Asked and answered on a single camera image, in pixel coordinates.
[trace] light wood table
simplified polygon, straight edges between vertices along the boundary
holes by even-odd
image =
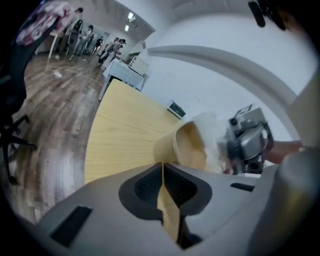
[[[181,121],[164,106],[113,79],[94,118],[85,156],[84,182],[155,163],[153,147]],[[176,239],[179,210],[162,187],[158,208],[164,228]]]

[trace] office chair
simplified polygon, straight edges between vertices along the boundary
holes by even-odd
[[[9,177],[9,182],[17,185],[17,179],[10,174],[9,169],[9,144],[31,146],[37,149],[36,143],[13,136],[12,133],[20,133],[18,126],[26,121],[30,122],[27,115],[13,121],[12,115],[19,111],[23,105],[27,90],[25,85],[25,69],[38,46],[45,40],[50,32],[56,27],[58,20],[36,41],[28,46],[17,45],[14,40],[10,47],[7,61],[0,67],[0,148],[3,150],[4,167]]]

